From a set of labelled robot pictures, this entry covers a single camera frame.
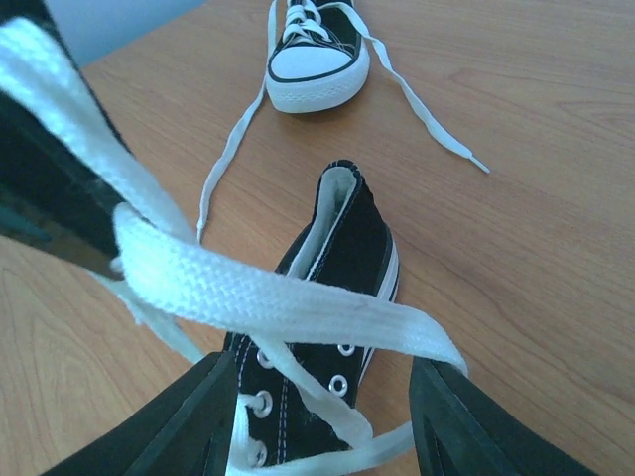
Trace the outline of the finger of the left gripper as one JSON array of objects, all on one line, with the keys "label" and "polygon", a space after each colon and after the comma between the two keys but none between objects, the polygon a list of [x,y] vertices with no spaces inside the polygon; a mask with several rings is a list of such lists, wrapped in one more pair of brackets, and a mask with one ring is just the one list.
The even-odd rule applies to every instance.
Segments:
[{"label": "finger of the left gripper", "polygon": [[112,212],[122,196],[16,100],[1,94],[1,234],[120,278]]}]

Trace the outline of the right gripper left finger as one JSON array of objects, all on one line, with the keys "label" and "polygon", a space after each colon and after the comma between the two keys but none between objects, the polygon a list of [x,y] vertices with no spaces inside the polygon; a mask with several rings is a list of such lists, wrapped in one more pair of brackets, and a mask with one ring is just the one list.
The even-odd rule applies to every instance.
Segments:
[{"label": "right gripper left finger", "polygon": [[237,374],[212,352],[118,426],[49,469],[55,475],[223,475]]}]

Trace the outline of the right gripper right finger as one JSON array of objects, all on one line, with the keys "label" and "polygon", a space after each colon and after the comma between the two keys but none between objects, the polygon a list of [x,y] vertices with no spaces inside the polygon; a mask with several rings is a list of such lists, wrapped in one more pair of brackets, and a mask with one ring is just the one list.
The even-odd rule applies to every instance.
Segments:
[{"label": "right gripper right finger", "polygon": [[415,359],[409,401],[423,475],[594,474],[520,423],[447,363]]}]

